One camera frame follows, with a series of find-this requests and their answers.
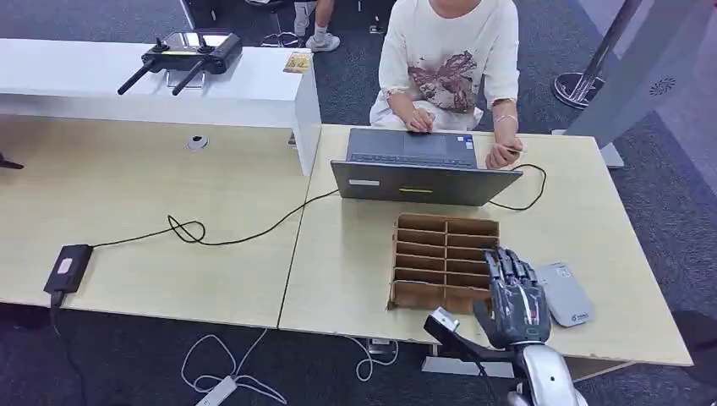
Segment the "person's right hand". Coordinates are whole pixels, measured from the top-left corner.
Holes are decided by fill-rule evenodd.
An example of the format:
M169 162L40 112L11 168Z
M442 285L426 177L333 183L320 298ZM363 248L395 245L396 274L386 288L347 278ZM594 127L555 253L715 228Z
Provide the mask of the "person's right hand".
M404 123L408 131L427 134L433 131L434 116L423 108L415 107L407 114Z

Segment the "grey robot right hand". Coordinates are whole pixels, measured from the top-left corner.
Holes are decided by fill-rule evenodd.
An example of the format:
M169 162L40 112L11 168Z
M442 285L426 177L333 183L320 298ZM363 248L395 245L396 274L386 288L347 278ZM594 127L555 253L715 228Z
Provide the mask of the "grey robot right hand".
M473 314L491 346L508 349L546 343L551 321L545 290L534 269L502 246L485 253L490 303L473 302Z

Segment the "person's left hand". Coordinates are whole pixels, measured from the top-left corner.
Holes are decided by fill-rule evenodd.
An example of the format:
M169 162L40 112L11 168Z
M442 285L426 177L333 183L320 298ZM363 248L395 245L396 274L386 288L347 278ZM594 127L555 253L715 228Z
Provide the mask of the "person's left hand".
M515 134L496 134L495 143L486 155L488 169L501 169L512 165L523 153L523 143Z

